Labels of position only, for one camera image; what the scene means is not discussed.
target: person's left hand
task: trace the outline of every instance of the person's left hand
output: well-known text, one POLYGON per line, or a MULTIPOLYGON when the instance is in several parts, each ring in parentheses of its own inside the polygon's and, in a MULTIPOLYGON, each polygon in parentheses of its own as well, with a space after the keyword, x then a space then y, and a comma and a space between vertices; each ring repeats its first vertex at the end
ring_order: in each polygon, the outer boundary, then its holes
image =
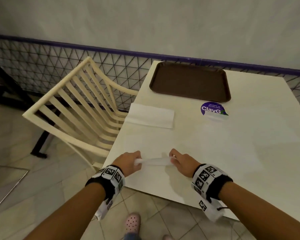
POLYGON ((125 177, 128 177, 130 174, 139 171, 141 169, 142 164, 134 165, 134 160, 136 158, 141 158, 140 151, 136 151, 133 153, 125 152, 117 157, 112 165, 118 166, 125 177))

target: wristband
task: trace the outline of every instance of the wristband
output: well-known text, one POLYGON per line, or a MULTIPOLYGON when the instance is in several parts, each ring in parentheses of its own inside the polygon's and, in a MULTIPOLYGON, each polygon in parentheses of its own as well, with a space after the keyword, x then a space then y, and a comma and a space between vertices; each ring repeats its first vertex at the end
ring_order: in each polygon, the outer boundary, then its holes
POLYGON ((193 174, 191 187, 201 196, 199 206, 209 220, 215 222, 224 214, 218 195, 226 182, 233 182, 224 171, 210 164, 201 164, 193 174))
POLYGON ((116 196, 125 185, 124 174, 118 166, 109 165, 105 168, 101 168, 95 175, 93 175, 92 178, 87 181, 86 186, 90 183, 101 184, 105 191, 104 201, 95 213, 98 220, 101 220, 108 213, 108 210, 112 206, 116 196))

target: blue jeans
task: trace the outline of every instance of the blue jeans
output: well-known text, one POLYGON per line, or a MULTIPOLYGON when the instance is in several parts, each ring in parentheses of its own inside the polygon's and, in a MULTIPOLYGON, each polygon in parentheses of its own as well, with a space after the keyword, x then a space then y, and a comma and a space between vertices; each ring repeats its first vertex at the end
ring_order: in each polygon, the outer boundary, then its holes
POLYGON ((124 235, 123 240, 141 240, 137 233, 127 233, 124 235))

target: shoe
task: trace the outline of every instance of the shoe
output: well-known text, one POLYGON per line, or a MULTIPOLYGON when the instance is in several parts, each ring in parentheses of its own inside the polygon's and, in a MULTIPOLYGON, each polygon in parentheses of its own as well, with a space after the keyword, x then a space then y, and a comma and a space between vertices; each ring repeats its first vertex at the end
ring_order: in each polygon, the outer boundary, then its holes
POLYGON ((170 236, 170 235, 164 235, 164 236, 162 237, 162 240, 174 240, 174 239, 173 239, 172 236, 170 236))
POLYGON ((126 234, 127 233, 139 234, 140 225, 141 225, 141 217, 139 213, 129 214, 126 219, 125 225, 126 225, 126 234))

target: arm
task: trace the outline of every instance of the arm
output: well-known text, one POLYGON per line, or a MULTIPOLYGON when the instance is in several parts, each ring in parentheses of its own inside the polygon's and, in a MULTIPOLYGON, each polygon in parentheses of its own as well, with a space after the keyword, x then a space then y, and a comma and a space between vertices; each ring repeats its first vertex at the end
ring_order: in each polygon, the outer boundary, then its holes
MULTIPOLYGON (((192 178, 200 163, 172 149, 171 162, 184 176, 192 178)), ((300 222, 233 182, 226 182, 220 200, 239 218, 256 239, 300 239, 300 222)))
MULTIPOLYGON (((118 166, 128 177, 141 169, 141 164, 134 165, 136 158, 141 158, 140 151, 124 153, 112 165, 118 166)), ((24 240, 79 240, 105 196, 101 184, 88 184, 41 222, 24 240)))

